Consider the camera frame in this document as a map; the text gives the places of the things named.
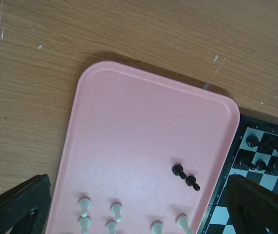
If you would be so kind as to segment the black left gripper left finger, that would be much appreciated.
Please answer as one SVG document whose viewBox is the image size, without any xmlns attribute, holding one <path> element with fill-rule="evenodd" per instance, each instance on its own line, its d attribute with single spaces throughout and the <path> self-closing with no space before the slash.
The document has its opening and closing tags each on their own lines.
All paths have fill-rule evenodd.
<svg viewBox="0 0 278 234">
<path fill-rule="evenodd" d="M 41 234 L 51 204 L 47 174 L 0 194 L 0 234 Z"/>
</svg>

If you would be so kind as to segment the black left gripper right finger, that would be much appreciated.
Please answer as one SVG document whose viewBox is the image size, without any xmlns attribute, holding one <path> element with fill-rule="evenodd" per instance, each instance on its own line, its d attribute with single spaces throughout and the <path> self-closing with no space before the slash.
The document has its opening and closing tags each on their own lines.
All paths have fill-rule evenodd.
<svg viewBox="0 0 278 234">
<path fill-rule="evenodd" d="M 230 175 L 226 206 L 238 234 L 278 234 L 278 194 L 241 176 Z"/>
</svg>

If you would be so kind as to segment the black pawn on board left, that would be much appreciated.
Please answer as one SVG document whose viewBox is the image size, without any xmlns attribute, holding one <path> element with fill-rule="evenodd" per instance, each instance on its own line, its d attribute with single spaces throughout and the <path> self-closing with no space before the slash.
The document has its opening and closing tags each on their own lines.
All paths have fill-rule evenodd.
<svg viewBox="0 0 278 234">
<path fill-rule="evenodd" d="M 269 173 L 269 174 L 272 173 L 271 168 L 268 167 L 268 166 L 266 165 L 266 163 L 265 163 L 263 160 L 258 160 L 258 161 L 256 162 L 255 166 L 256 166 L 256 169 L 257 169 L 258 171 L 265 171 L 265 172 L 267 172 L 267 173 Z"/>
</svg>

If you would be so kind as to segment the white chess piece on tray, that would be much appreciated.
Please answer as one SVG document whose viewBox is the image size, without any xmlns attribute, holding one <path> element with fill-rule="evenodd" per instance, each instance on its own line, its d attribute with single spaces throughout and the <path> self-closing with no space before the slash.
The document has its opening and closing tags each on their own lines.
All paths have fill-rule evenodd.
<svg viewBox="0 0 278 234">
<path fill-rule="evenodd" d="M 106 231 L 109 234 L 116 234 L 117 223 L 114 220 L 107 222 L 107 224 L 106 224 Z"/>
<path fill-rule="evenodd" d="M 183 229 L 184 234 L 193 234 L 193 230 L 189 227 L 189 219 L 186 215 L 180 215 L 176 218 L 176 224 L 180 229 Z"/>
<path fill-rule="evenodd" d="M 155 221 L 152 225 L 151 225 L 151 233 L 152 234 L 163 234 L 164 231 L 164 226 L 162 224 L 162 222 L 160 221 Z"/>
<path fill-rule="evenodd" d="M 89 208 L 91 206 L 91 200 L 88 197 L 83 197 L 79 200 L 78 204 L 81 209 L 81 216 L 87 217 L 89 213 Z"/>
<path fill-rule="evenodd" d="M 82 234 L 88 234 L 89 233 L 90 224 L 91 224 L 91 220 L 88 216 L 80 218 L 79 226 L 81 228 L 81 233 Z"/>
<path fill-rule="evenodd" d="M 120 203 L 114 203 L 111 206 L 111 212 L 115 217 L 116 222 L 121 222 L 122 221 L 122 213 L 123 207 Z"/>
</svg>

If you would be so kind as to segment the black white chessboard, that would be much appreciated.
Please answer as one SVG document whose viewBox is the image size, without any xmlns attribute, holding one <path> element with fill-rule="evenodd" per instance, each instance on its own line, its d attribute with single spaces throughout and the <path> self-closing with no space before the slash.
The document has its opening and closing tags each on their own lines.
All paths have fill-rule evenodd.
<svg viewBox="0 0 278 234">
<path fill-rule="evenodd" d="M 226 207 L 225 187 L 230 175 L 241 175 L 256 184 L 278 194 L 278 171 L 271 168 L 272 159 L 278 158 L 276 149 L 273 151 L 261 151 L 258 147 L 250 148 L 246 144 L 249 135 L 258 137 L 259 142 L 267 137 L 278 140 L 278 125 L 259 119 L 241 116 L 239 127 L 232 142 L 230 151 L 224 163 L 222 172 L 215 186 L 212 198 L 206 209 L 202 223 L 199 227 L 200 234 L 233 234 L 234 226 Z M 250 170 L 239 164 L 241 157 L 250 158 L 253 164 L 258 160 L 263 160 L 272 173 L 265 171 Z"/>
</svg>

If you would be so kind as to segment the pink plastic tray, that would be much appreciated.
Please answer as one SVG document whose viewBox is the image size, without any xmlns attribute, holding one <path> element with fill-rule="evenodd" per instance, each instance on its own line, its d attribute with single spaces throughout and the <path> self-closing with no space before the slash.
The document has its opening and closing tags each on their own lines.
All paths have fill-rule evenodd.
<svg viewBox="0 0 278 234">
<path fill-rule="evenodd" d="M 119 234 L 181 234 L 186 215 L 197 232 L 237 131 L 229 97 L 117 62 L 81 75 L 56 179 L 46 233 L 79 234 L 79 200 L 91 200 L 89 233 L 106 233 L 112 204 Z M 172 172 L 180 164 L 199 191 Z"/>
</svg>

